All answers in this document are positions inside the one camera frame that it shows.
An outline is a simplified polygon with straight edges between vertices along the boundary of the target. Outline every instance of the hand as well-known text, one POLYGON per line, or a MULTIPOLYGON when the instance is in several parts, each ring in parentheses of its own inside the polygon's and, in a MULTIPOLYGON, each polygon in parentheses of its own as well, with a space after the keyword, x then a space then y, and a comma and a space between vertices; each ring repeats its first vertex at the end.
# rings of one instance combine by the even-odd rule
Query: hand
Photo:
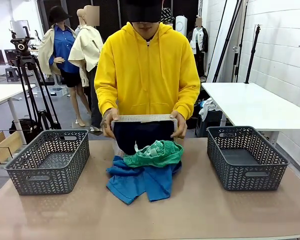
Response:
POLYGON ((114 121, 119 120, 119 112, 118 109, 116 108, 110 108, 104 113, 100 125, 103 128, 103 135, 105 137, 116 139, 113 131, 111 130, 111 122, 113 120, 114 121))
POLYGON ((170 118, 178 120, 178 130, 171 135, 171 138, 177 137, 177 138, 184 139, 188 129, 184 116, 182 116, 179 112, 174 110, 171 113, 170 118))
POLYGON ((58 56, 53 59, 53 62, 56 64, 63 64, 65 60, 62 57, 58 56))

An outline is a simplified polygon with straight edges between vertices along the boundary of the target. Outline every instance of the black shorts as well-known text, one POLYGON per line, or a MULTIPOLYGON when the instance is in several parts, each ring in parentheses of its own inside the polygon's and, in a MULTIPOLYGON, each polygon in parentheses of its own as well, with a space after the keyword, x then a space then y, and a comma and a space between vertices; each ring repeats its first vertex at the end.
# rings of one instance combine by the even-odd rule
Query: black shorts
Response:
POLYGON ((70 72, 63 71, 62 69, 60 69, 60 72, 68 88, 74 88, 75 86, 78 86, 82 82, 79 72, 70 73, 70 72))

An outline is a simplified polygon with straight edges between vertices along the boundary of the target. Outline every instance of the table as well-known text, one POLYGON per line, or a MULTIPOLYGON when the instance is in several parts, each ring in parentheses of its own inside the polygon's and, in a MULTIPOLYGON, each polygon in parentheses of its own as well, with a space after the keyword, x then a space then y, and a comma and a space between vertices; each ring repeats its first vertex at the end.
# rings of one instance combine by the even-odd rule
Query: table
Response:
POLYGON ((234 126, 251 126, 270 132, 276 144, 279 132, 300 130, 300 107, 254 83, 202 83, 202 87, 234 126))
POLYGON ((13 122, 15 124, 15 128, 20 131, 20 136, 22 139, 22 143, 24 145, 27 144, 24 133, 22 132, 22 128, 19 122, 19 118, 17 116, 13 101, 19 101, 19 99, 14 98, 13 96, 22 93, 24 90, 21 84, 0 84, 0 105, 8 102, 10 111, 13 117, 13 122))
POLYGON ((90 141, 90 158, 66 195, 0 190, 0 240, 177 240, 300 237, 300 179, 287 168, 277 191, 225 191, 205 138, 186 139, 170 199, 143 194, 127 206, 106 189, 111 141, 90 141))

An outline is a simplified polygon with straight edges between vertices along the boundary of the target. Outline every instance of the black bag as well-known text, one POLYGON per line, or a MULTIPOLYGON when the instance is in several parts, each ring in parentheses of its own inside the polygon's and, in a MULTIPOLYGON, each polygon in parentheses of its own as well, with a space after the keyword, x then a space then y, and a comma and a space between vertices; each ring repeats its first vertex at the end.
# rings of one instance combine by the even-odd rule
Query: black bag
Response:
MULTIPOLYGON (((31 122, 29 118, 22 118, 19 119, 19 121, 25 141, 27 144, 29 144, 33 139, 35 139, 36 136, 38 136, 41 133, 42 130, 40 129, 36 121, 32 120, 31 122)), ((9 133, 13 134, 16 130, 16 125, 14 121, 12 121, 11 128, 9 128, 9 133)))

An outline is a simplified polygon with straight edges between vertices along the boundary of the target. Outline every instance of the hoodie zipper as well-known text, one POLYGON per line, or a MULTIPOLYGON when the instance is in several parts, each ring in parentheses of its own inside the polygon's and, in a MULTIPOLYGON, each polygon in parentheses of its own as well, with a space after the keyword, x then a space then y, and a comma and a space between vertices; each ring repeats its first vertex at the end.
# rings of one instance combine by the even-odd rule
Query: hoodie zipper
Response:
POLYGON ((147 81, 147 94, 148 94, 148 113, 150 114, 150 107, 151 107, 151 102, 150 102, 150 41, 146 43, 147 47, 146 47, 146 51, 147 51, 147 56, 148 56, 148 81, 147 81))

